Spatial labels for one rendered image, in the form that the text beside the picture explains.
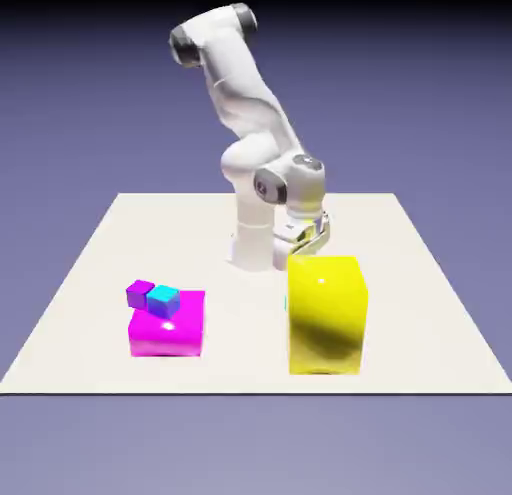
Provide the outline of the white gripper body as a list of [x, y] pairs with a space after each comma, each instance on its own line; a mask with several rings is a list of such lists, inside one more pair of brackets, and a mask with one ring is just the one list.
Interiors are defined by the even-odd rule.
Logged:
[[315, 220], [291, 218], [288, 215], [274, 227], [273, 266], [287, 269], [293, 255], [315, 255], [330, 238], [330, 218], [327, 213]]

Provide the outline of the small cyan cube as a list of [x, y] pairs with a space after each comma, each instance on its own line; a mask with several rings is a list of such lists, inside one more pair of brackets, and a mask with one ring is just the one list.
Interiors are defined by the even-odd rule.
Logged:
[[180, 307], [180, 291], [177, 288], [158, 285], [147, 293], [146, 300], [149, 313], [170, 319]]

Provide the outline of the small purple cube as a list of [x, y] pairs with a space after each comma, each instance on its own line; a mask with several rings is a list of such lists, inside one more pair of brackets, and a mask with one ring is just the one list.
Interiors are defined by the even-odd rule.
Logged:
[[149, 281], [135, 280], [126, 288], [127, 303], [130, 308], [144, 310], [147, 308], [147, 295], [155, 287]]

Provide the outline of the large yellow box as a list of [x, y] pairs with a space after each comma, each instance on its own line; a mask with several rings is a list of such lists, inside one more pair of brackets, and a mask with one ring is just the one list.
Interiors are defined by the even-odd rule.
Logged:
[[360, 372], [368, 288], [354, 256], [293, 255], [287, 264], [289, 372]]

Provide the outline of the large magenta box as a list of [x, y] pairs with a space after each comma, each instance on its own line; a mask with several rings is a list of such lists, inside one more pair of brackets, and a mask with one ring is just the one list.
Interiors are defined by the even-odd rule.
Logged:
[[203, 344], [205, 292], [185, 290], [170, 319], [135, 309], [128, 325], [131, 355], [200, 356]]

